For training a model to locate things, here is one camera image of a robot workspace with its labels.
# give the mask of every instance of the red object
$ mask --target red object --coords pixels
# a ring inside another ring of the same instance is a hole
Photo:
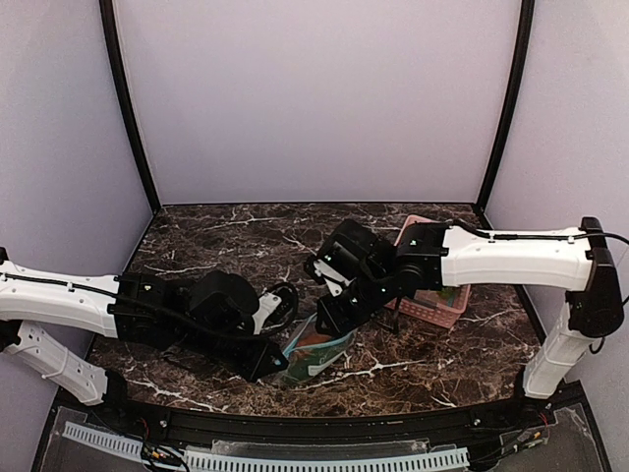
[[[409,224],[431,221],[431,219],[422,218],[414,214],[409,215],[404,222],[402,231],[400,231],[395,241],[395,245],[397,246],[400,242],[402,232]],[[453,299],[450,299],[450,303],[447,303],[437,292],[418,290],[415,292],[415,298],[413,300],[406,298],[402,300],[400,313],[424,320],[433,325],[451,328],[467,309],[468,299],[470,298],[470,285],[456,288],[453,297]],[[395,301],[386,305],[386,308],[390,308],[391,310],[393,310],[394,307]]]

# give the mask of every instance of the wall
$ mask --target wall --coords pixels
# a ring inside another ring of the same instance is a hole
[[[487,210],[496,228],[555,228],[596,215],[629,235],[629,5],[538,2],[524,81]],[[626,248],[611,242],[629,294]],[[530,289],[546,328],[562,293]],[[629,470],[629,326],[571,379],[592,402],[614,470]]]
[[[107,62],[98,2],[0,2],[0,246],[22,266],[120,270],[150,211]],[[50,329],[73,350],[90,336]],[[0,356],[0,471],[30,469],[56,389]]]
[[[518,0],[117,5],[164,203],[476,199]]]

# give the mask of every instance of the red basket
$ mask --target red basket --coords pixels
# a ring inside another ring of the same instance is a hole
[[[414,214],[409,215],[404,222],[402,231],[395,241],[395,245],[400,242],[400,237],[404,228],[413,223],[426,223],[432,220],[416,216]],[[463,285],[454,289],[454,293],[449,297],[447,302],[439,296],[437,292],[429,290],[418,290],[415,292],[415,298],[409,300],[407,298],[402,300],[400,304],[400,313],[408,315],[409,317],[418,318],[425,322],[432,323],[433,325],[451,328],[456,321],[461,318],[461,315],[465,312],[468,306],[468,299],[470,298],[470,285]],[[395,301],[386,305],[387,308],[393,309]]]

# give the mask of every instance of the marble table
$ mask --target marble table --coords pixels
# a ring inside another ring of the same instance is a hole
[[[221,268],[242,274],[258,292],[288,280],[299,290],[305,318],[324,288],[308,278],[302,263],[332,229],[354,218],[393,241],[408,214],[479,224],[468,205],[167,206],[143,238],[131,271],[198,278]],[[100,337],[89,361],[123,374],[138,401],[245,415],[360,416],[506,398],[517,372],[540,347],[508,285],[474,286],[467,312],[451,329],[403,315],[400,326],[394,335],[366,324],[344,357],[311,383],[291,388],[247,383],[177,347],[164,354]]]

